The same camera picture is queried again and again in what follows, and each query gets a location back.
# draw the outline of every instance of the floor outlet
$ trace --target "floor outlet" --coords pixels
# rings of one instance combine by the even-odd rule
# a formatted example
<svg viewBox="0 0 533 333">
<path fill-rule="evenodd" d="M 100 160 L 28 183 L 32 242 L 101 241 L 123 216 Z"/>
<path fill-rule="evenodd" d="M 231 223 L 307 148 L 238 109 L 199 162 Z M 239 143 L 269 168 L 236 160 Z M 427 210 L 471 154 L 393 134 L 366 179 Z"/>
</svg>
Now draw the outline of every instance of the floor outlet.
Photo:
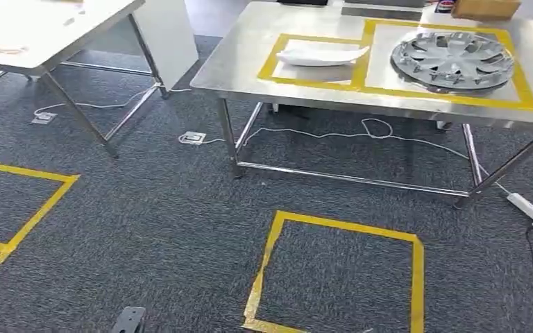
<svg viewBox="0 0 533 333">
<path fill-rule="evenodd" d="M 203 140 L 205 139 L 206 134 L 205 133 L 199 133 L 199 132 L 186 132 L 183 135 L 182 143 L 184 144 L 195 144 L 199 145 L 203 143 Z"/>
<path fill-rule="evenodd" d="M 38 123 L 40 125 L 47 125 L 54 119 L 58 114 L 56 113 L 50 113 L 50 112 L 42 112 L 35 116 L 35 118 L 31 121 L 31 123 Z"/>
</svg>

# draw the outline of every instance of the small bottle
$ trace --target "small bottle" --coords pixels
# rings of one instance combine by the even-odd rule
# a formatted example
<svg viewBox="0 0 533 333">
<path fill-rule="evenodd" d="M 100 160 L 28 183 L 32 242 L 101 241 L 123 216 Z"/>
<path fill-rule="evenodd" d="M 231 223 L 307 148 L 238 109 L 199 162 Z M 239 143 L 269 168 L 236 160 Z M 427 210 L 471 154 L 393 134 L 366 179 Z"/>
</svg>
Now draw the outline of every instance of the small bottle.
<svg viewBox="0 0 533 333">
<path fill-rule="evenodd" d="M 436 10 L 434 12 L 451 12 L 455 7 L 457 0 L 438 0 Z"/>
</svg>

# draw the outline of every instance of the cardboard box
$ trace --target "cardboard box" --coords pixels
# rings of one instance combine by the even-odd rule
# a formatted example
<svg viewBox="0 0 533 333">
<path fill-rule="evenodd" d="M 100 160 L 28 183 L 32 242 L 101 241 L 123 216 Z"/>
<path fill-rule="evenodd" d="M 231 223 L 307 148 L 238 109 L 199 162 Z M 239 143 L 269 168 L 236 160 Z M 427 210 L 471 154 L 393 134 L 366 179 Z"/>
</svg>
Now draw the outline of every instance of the cardboard box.
<svg viewBox="0 0 533 333">
<path fill-rule="evenodd" d="M 520 0 L 457 0 L 452 17 L 478 21 L 505 21 L 514 16 Z"/>
</svg>

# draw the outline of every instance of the white table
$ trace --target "white table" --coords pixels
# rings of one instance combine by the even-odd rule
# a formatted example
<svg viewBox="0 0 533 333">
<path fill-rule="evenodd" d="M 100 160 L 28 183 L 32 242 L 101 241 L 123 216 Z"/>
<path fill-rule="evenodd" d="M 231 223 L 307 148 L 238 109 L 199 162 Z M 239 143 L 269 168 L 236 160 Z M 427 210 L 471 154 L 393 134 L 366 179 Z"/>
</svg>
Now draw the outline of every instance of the white table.
<svg viewBox="0 0 533 333">
<path fill-rule="evenodd" d="M 160 90 L 163 98 L 168 97 L 168 91 L 163 85 L 152 54 L 133 17 L 133 12 L 143 4 L 144 0 L 85 0 L 83 5 L 60 1 L 0 0 L 0 50 L 22 49 L 17 53 L 0 52 L 0 77 L 7 72 L 40 76 L 107 152 L 117 157 L 116 150 L 109 143 L 111 137 L 156 90 Z M 151 71 L 65 62 L 94 36 L 125 17 L 129 18 L 134 28 Z M 155 82 L 123 119 L 108 133 L 103 134 L 50 74 L 58 65 L 150 76 Z"/>
</svg>

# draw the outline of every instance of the table top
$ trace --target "table top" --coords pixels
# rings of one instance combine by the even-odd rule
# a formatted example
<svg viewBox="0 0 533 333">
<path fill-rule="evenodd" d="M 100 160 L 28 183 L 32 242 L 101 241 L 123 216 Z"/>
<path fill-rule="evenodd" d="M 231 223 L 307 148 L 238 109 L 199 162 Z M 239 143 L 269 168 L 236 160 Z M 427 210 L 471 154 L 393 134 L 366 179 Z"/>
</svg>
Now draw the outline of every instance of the table top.
<svg viewBox="0 0 533 333">
<path fill-rule="evenodd" d="M 144 0 L 0 0 L 0 69 L 40 75 L 80 51 L 91 38 L 138 9 Z"/>
<path fill-rule="evenodd" d="M 361 79 L 365 80 L 363 85 L 383 89 L 355 91 L 341 87 L 347 84 L 341 81 L 343 78 L 350 81 L 350 75 L 346 76 L 346 68 L 342 67 L 320 69 L 317 71 L 319 74 L 310 72 L 312 76 L 322 74 L 334 77 L 333 80 L 337 82 L 326 85 L 340 89 L 296 84 L 289 79 L 277 81 L 258 77 L 264 71 L 267 59 L 272 58 L 273 48 L 280 42 L 282 34 L 286 35 L 287 41 L 315 36 L 320 42 L 325 42 L 326 38 L 358 42 L 366 39 L 366 26 L 370 22 L 375 22 L 377 29 L 374 35 L 369 36 L 372 44 L 368 67 L 365 69 L 365 78 Z M 431 8 L 426 8 L 420 22 L 399 22 L 409 21 L 392 21 L 388 24 L 386 20 L 345 16 L 337 6 L 315 8 L 252 2 L 201 67 L 191 86 L 224 99 L 533 130 L 533 107 L 526 108 L 525 104 L 518 108 L 514 106 L 520 105 L 525 96 L 532 98 L 533 105 L 533 20 L 514 18 L 508 22 L 476 22 L 453 19 L 450 15 L 436 14 Z M 419 32 L 444 31 L 446 26 L 479 28 L 477 33 L 487 37 L 492 31 L 507 31 L 505 35 L 509 36 L 509 44 L 513 44 L 514 57 L 520 65 L 520 72 L 523 72 L 524 85 L 518 85 L 521 82 L 516 81 L 508 82 L 487 94 L 483 92 L 480 100 L 475 98 L 476 93 L 449 95 L 463 96 L 451 100 L 445 98 L 445 94 L 429 92 L 425 87 L 400 77 L 389 61 L 391 50 L 401 40 L 415 37 Z M 272 76 L 297 79 L 305 74 L 305 69 L 286 66 L 281 68 L 280 64 L 272 65 L 271 70 L 276 71 Z M 405 90 L 407 93 L 391 93 L 396 90 Z M 466 94 L 473 97 L 470 100 L 472 103 L 467 103 Z"/>
</svg>

